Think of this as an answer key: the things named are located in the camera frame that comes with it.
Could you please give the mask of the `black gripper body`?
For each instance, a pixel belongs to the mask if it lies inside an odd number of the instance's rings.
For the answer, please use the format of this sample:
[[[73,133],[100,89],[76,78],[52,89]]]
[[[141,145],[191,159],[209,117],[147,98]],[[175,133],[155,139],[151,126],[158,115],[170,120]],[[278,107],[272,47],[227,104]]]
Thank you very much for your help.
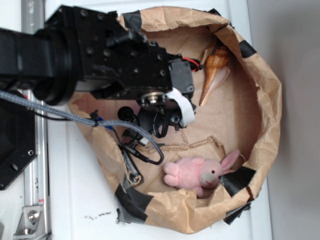
[[[178,119],[181,128],[195,121],[194,82],[180,54],[149,41],[135,16],[118,21],[116,12],[60,6],[45,22],[70,90],[96,99],[135,100],[147,111]]]

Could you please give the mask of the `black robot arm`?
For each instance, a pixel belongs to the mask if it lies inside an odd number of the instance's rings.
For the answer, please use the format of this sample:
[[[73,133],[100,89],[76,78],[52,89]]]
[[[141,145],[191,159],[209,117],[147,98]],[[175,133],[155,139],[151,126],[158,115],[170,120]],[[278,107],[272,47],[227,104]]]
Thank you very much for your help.
[[[49,105],[67,103],[74,92],[96,99],[135,100],[184,128],[195,121],[190,65],[141,31],[136,11],[60,6],[34,34],[0,31],[0,88],[31,90]]]

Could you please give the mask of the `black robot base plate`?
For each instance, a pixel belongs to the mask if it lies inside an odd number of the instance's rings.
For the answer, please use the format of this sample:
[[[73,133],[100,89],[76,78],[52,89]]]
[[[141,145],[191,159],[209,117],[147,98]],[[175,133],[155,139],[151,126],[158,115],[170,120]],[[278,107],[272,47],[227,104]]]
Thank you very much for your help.
[[[0,189],[6,190],[37,156],[35,115],[0,101]]]

